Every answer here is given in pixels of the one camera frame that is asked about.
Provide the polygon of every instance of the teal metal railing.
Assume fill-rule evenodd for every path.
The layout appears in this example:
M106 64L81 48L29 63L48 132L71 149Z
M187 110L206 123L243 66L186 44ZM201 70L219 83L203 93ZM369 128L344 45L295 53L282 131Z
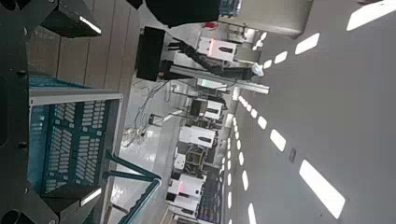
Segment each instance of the teal metal railing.
M129 213L125 217L123 217L119 222L119 224L132 224L134 219L138 216L139 212L143 209L143 207L149 201L151 196L161 186L162 178L159 175L156 175L140 166L137 166L126 160L123 160L122 158L113 155L108 151L106 152L106 157L117 164L123 165L133 171L138 172L140 175L133 175L118 171L108 171L103 173L103 179L108 179L111 176L115 176L120 178L150 182L150 184L146 188L146 191L141 195L140 199L136 201L134 206L129 210Z

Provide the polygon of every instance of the factory floor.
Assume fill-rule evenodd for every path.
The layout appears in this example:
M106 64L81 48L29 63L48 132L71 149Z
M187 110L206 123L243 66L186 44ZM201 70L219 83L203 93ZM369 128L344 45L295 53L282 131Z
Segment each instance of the factory floor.
M162 26L154 16L149 12L145 5L139 11L140 26L153 26L166 29ZM197 41L200 24L185 25L169 31L172 35L182 37L187 42L194 44ZM141 105L147 99L149 90L153 87L161 85L159 83L148 82L134 76L131 92L129 96L128 109L125 118L125 128L134 127L134 119ZM164 86L149 102L144 110L144 118L150 114L166 117L168 113L177 111L182 108L185 103L185 97L170 94L172 86L177 85L178 91L185 92L187 85L173 81ZM138 117L137 126L141 124L141 117ZM140 212L138 223L168 223L170 214L166 213L167 203L164 198L167 191L167 183L173 166L173 155L175 153L175 145L177 143L180 118L173 117L166 121L162 127L148 128L147 135L144 139L136 140L128 147L121 147L120 157L134 164L137 164L147 170L160 175L163 178L163 185L150 199L149 203ZM128 172L122 166L118 167L119 171ZM131 181L126 179L115 179L114 187L111 195L111 202L125 209L132 207L137 199L140 198L148 183ZM122 212L113 209L110 214L108 223L118 223L125 216Z

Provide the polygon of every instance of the rectangular ceiling light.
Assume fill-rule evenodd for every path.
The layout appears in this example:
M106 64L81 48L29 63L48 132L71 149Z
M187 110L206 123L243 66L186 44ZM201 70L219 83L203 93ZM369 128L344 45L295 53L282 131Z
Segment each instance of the rectangular ceiling light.
M329 209L330 213L338 219L346 199L306 160L301 164L300 176Z
M288 52L283 51L282 53L276 55L275 57L275 63L282 63L288 58Z
M251 114L251 117L253 117L254 119L257 118L257 110L252 109L250 114Z
M90 202L92 199L96 198L97 196L99 196L102 193L102 189L97 189L95 192L93 192L92 194L88 195L87 197L85 197L84 199L82 199L79 203L79 206L82 207L85 204L87 204L88 202Z
M267 127L267 120L262 116L259 116L259 120L257 122L263 130Z
M280 151L285 150L286 139L282 137L282 135L280 135L280 133L277 130L273 129L271 131L270 138Z
M239 153L239 164L244 165L245 158L244 158L244 153L240 152Z
M301 54L309 49L317 46L320 38L320 33L309 36L307 39L303 40L297 45L296 54Z
M268 60L267 62L265 62L264 63L264 69L267 69L267 68L269 68L269 67L271 67L271 65L272 65L272 60Z
M396 1L394 0L384 0L361 7L350 16L346 30L354 30L370 21L381 18L394 10L396 10Z
M238 150L241 149L241 140L238 140L238 141L236 142L236 148L238 148Z
M230 209L230 208L231 208L231 206L233 206L232 199L233 199L233 195L232 195L232 193L231 193L231 192L228 192L228 200L227 200L227 203L228 203L228 209Z
M242 173L242 182L244 184L244 190L248 190L248 173L247 173L247 171L244 171Z
M227 176L227 181L228 181L228 186L231 186L231 174L228 174Z
M260 36L260 41L263 41L267 37L267 32L262 33L262 36Z
M251 203L248 206L247 213L248 213L249 224L257 224L257 222L256 222L256 214L254 214L253 203Z
M92 22L88 21L87 19L83 18L82 16L79 17L79 20L87 24L91 29L93 29L96 33L101 34L102 30L99 27L93 25Z

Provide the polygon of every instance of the black panel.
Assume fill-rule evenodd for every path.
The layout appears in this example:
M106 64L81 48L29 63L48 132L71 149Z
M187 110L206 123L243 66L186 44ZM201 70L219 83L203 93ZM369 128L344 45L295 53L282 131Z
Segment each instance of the black panel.
M144 35L141 35L139 40L139 57L136 61L137 77L150 81L157 80L164 37L164 30L145 27Z

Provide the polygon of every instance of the white ceiling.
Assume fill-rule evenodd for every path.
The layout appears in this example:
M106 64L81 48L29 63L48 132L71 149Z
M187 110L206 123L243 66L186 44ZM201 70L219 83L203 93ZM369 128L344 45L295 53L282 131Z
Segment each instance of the white ceiling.
M289 56L266 70L269 95L243 93L268 126L261 130L238 107L245 164L239 165L233 140L233 183L225 189L233 191L233 207L225 209L225 223L248 224L249 203L259 224L394 223L396 13L347 32L357 8L353 0L317 0L303 36L265 39L261 63L284 50ZM316 32L318 46L294 55L296 44ZM284 152L270 141L272 129L287 139ZM288 161L292 147L295 163ZM338 220L300 178L304 159L346 197Z

